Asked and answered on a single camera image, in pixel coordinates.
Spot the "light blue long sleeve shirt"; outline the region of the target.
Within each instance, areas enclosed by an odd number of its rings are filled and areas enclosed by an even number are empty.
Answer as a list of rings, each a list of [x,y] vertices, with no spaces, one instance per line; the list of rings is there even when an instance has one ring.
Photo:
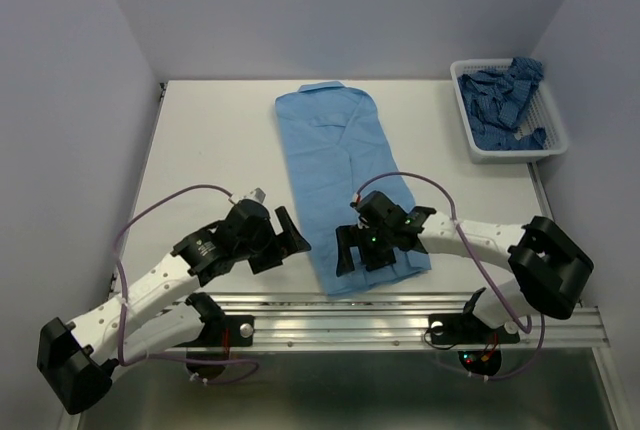
[[[345,276],[336,274],[335,230],[352,225],[350,201],[370,178],[374,187],[409,211],[414,197],[398,176],[374,100],[363,90],[338,81],[303,85],[275,100],[275,113],[289,180],[310,260],[323,291],[348,296],[393,284],[426,272],[429,257],[395,252],[395,263],[367,271],[361,262]]]

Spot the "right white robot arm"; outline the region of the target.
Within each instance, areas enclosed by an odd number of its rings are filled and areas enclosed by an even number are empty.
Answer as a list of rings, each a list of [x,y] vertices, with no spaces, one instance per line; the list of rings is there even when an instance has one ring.
[[[459,314],[433,316],[429,332],[437,345],[483,343],[509,322],[539,314],[569,319],[594,263],[551,219],[535,216],[523,225],[460,221],[434,208],[405,212],[384,193],[352,202],[354,225],[336,230],[336,274],[355,270],[357,252],[366,271],[397,263],[397,252],[468,257],[507,270],[512,278],[472,294]]]

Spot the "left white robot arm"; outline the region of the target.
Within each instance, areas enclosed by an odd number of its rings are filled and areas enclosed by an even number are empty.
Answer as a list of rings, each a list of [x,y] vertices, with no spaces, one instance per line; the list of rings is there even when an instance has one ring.
[[[238,325],[202,290],[213,279],[243,261],[259,274],[310,249],[285,207],[271,213],[242,199],[224,219],[184,237],[140,279],[124,283],[121,293],[69,322],[46,323],[36,366],[65,411],[82,413],[107,394],[118,369],[174,346],[225,343],[238,334]]]

